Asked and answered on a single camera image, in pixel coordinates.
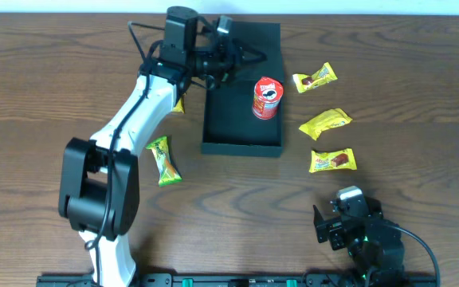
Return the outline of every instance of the robotic arm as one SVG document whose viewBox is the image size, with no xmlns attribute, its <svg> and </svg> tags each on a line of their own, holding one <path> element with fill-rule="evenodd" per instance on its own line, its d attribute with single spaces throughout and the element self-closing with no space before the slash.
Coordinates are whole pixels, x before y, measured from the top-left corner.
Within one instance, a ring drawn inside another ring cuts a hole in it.
<svg viewBox="0 0 459 287">
<path fill-rule="evenodd" d="M 205 25 L 206 47 L 196 47 L 198 21 Z M 129 29 L 143 63 L 127 102 L 89 141 L 68 143 L 61 173 L 59 213 L 68 218 L 90 250 L 98 285 L 126 287 L 135 273 L 127 232 L 139 205 L 138 158 L 160 121 L 194 83 L 192 77 L 217 88 L 232 69 L 266 60 L 266 56 L 230 37 L 232 20 L 221 16 L 214 28 L 194 10 L 174 6 L 167 10 L 164 39 L 145 57 Z M 160 48 L 158 58 L 151 55 Z M 254 54 L 252 59 L 244 53 Z M 108 173 L 108 183 L 90 179 L 90 173 Z"/>
<path fill-rule="evenodd" d="M 331 201 L 340 216 L 324 220 L 316 206 L 314 224 L 318 243 L 329 241 L 332 250 L 347 248 L 355 263 L 352 273 L 342 276 L 337 286 L 440 286 L 440 271 L 431 249 L 417 235 L 383 218 L 382 204 L 363 195 L 358 187 L 347 187 Z M 426 249 L 435 268 L 435 280 L 408 277 L 403 267 L 401 235 L 407 234 Z"/>
</svg>

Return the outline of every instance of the white robotic arm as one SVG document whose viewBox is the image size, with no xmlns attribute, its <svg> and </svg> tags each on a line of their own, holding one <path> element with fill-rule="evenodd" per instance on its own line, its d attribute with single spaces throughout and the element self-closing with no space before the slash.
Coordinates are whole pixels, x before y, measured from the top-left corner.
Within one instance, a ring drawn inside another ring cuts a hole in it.
<svg viewBox="0 0 459 287">
<path fill-rule="evenodd" d="M 139 76 L 135 89 L 109 123 L 96 132 L 90 139 L 96 141 L 97 147 L 109 149 L 113 132 L 122 119 L 128 114 L 138 99 L 143 95 L 147 78 Z M 114 150 L 129 150 L 139 158 L 141 151 L 150 139 L 151 134 L 159 125 L 160 121 L 173 109 L 176 104 L 176 85 L 172 85 L 167 79 L 150 75 L 150 88 L 147 98 L 132 113 L 131 117 L 122 127 L 120 138 L 116 141 Z M 107 168 L 102 167 L 101 172 L 107 173 Z M 82 230 L 79 232 L 85 242 L 95 239 L 96 234 Z M 130 285 L 135 273 L 135 262 L 130 254 L 128 235 L 119 235 L 115 241 L 109 241 L 102 237 L 99 242 L 100 270 L 96 268 L 96 251 L 90 250 L 90 256 L 94 266 L 93 280 L 97 279 L 100 272 L 100 285 L 111 287 L 127 287 Z"/>
<path fill-rule="evenodd" d="M 198 21 L 202 34 L 210 39 L 197 47 Z M 164 39 L 151 44 L 145 56 L 129 30 L 143 58 L 134 91 L 114 118 L 89 141 L 73 138 L 67 144 L 61 173 L 58 211 L 87 242 L 98 285 L 129 286 L 135 273 L 127 232 L 139 205 L 138 158 L 160 121 L 176 105 L 178 96 L 192 77 L 206 80 L 215 88 L 231 69 L 265 61 L 266 55 L 230 37 L 231 18 L 220 17 L 217 29 L 196 11 L 186 7 L 167 10 Z M 159 57 L 152 57 L 160 47 Z M 88 173 L 108 173 L 108 182 L 90 179 Z M 100 256 L 97 264 L 95 246 Z"/>
</svg>

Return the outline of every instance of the black wire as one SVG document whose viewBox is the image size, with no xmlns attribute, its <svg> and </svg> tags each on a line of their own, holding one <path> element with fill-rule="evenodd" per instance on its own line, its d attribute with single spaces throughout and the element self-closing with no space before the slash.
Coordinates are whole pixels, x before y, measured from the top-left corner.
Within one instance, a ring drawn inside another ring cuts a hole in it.
<svg viewBox="0 0 459 287">
<path fill-rule="evenodd" d="M 198 82 L 191 81 L 190 83 L 193 84 L 193 85 L 197 85 L 197 86 L 200 87 L 200 88 L 208 89 L 206 86 L 204 86 L 204 85 L 202 85 L 202 84 L 199 84 Z"/>
<path fill-rule="evenodd" d="M 338 285 L 336 285 L 334 283 L 334 281 L 328 276 L 328 274 L 325 274 L 325 276 L 327 277 L 327 279 L 331 282 L 332 285 L 334 285 L 334 287 L 338 287 Z"/>
<path fill-rule="evenodd" d="M 198 20 L 203 23 L 203 25 L 211 32 L 209 37 L 210 37 L 210 42 L 212 45 L 216 44 L 215 41 L 215 28 L 203 17 L 203 16 L 198 16 Z"/>
<path fill-rule="evenodd" d="M 245 60 L 242 54 L 242 65 L 257 64 L 267 60 L 267 54 L 261 52 L 260 50 L 254 49 L 251 45 L 246 44 L 245 42 L 238 39 L 233 39 L 233 43 L 237 46 L 240 46 L 244 52 L 248 52 L 257 56 L 254 59 Z"/>
<path fill-rule="evenodd" d="M 100 286 L 100 248 L 95 246 L 95 268 L 96 268 L 96 286 Z"/>
<path fill-rule="evenodd" d="M 300 283 L 307 283 L 306 280 L 306 275 L 308 275 L 308 272 L 309 270 L 306 270 L 306 272 L 304 272 L 304 274 L 302 274 L 302 277 L 300 278 Z"/>
<path fill-rule="evenodd" d="M 141 27 L 141 28 L 147 28 L 147 29 L 157 29 L 157 30 L 161 30 L 161 31 L 164 31 L 164 27 L 159 27 L 159 26 L 153 26 L 153 25 L 148 25 L 148 24 L 142 24 L 142 23 L 138 23 L 138 22 L 132 22 L 133 26 L 138 26 L 138 27 Z"/>
<path fill-rule="evenodd" d="M 373 274 L 374 271 L 378 270 L 376 267 L 372 266 L 369 268 L 369 270 L 366 272 L 366 281 L 364 282 L 364 287 L 370 287 L 370 282 L 371 282 L 371 275 Z"/>
<path fill-rule="evenodd" d="M 433 268 L 435 269 L 435 285 L 437 287 L 440 287 L 440 284 L 441 284 L 441 281 L 440 281 L 440 269 L 438 267 L 437 258 L 435 257 L 434 252 L 430 249 L 428 244 L 426 244 L 426 242 L 424 242 L 424 240 L 422 240 L 419 236 L 417 236 L 416 234 L 414 234 L 413 232 L 411 232 L 409 230 L 406 230 L 406 229 L 404 229 L 402 227 L 393 225 L 392 223 L 389 223 L 389 222 L 387 222 L 387 221 L 385 221 L 383 219 L 380 219 L 380 218 L 360 218 L 360 217 L 356 217 L 356 216 L 353 216 L 353 215 L 345 214 L 343 212 L 342 212 L 342 214 L 345 215 L 345 216 L 351 217 L 351 218 L 358 219 L 358 220 L 378 223 L 378 224 L 380 224 L 382 226 L 386 226 L 386 227 L 389 227 L 391 229 L 403 232 L 404 234 L 406 234 L 406 235 L 412 237 L 413 239 L 415 239 L 417 242 L 419 242 L 419 244 L 421 244 L 422 247 L 424 247 L 424 249 L 426 250 L 426 252 L 430 256 L 430 259 L 431 259 L 431 261 L 433 263 Z"/>
<path fill-rule="evenodd" d="M 127 23 L 128 31 L 130 32 L 130 34 L 132 36 L 132 40 L 134 40 L 134 43 L 137 46 L 137 49 L 139 50 L 139 55 L 141 55 L 141 59 L 143 59 L 143 61 L 145 61 L 146 57 L 144 56 L 143 49 L 141 49 L 141 45 L 139 44 L 139 41 L 137 40 L 137 37 L 135 36 L 134 31 L 132 30 L 132 26 L 133 25 L 135 25 L 135 23 L 132 22 L 132 21 L 129 21 Z"/>
</svg>

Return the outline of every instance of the can lid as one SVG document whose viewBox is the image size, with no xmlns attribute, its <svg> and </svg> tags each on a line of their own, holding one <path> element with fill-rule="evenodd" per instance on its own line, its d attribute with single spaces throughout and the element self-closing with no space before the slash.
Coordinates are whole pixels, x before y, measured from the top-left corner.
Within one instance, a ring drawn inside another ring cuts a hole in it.
<svg viewBox="0 0 459 287">
<path fill-rule="evenodd" d="M 275 103 L 283 96 L 283 85 L 272 78 L 262 77 L 254 86 L 254 93 L 266 103 Z"/>
</svg>

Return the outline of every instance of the pringles can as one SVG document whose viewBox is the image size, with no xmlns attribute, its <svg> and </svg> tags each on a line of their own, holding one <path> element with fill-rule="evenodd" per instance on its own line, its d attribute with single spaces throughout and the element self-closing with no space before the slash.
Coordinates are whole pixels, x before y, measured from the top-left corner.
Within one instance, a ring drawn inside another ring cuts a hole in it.
<svg viewBox="0 0 459 287">
<path fill-rule="evenodd" d="M 280 82 L 262 77 L 254 86 L 253 113 L 259 119 L 269 120 L 277 114 L 277 106 L 283 96 Z"/>
</svg>

